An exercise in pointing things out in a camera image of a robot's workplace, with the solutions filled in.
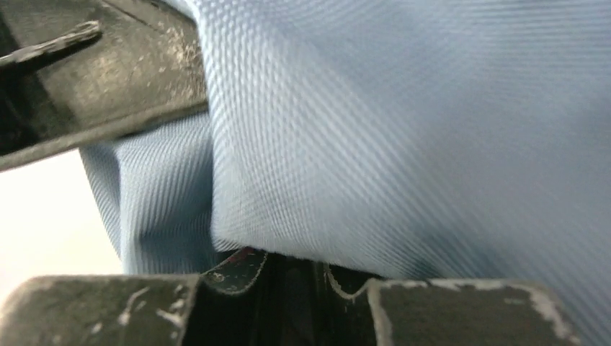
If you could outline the blue student backpack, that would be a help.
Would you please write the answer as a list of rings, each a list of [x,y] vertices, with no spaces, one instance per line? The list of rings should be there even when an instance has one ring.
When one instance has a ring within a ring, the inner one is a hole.
[[[80,150],[129,274],[251,246],[550,286],[610,343],[608,1],[176,1],[210,108]]]

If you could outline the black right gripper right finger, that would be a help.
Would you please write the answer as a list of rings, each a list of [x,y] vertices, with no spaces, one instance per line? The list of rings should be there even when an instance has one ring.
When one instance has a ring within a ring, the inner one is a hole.
[[[326,265],[330,345],[579,345],[557,297],[521,280],[384,280]]]

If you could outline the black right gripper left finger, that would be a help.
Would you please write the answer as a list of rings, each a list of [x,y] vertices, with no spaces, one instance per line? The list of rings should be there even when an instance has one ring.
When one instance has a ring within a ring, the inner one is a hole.
[[[30,279],[1,308],[3,345],[253,345],[269,267],[244,248],[203,274]]]

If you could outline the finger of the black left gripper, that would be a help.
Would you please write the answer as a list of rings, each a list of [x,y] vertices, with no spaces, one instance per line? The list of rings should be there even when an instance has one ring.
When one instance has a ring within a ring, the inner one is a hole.
[[[200,40],[176,1],[3,1],[1,168],[208,108]]]

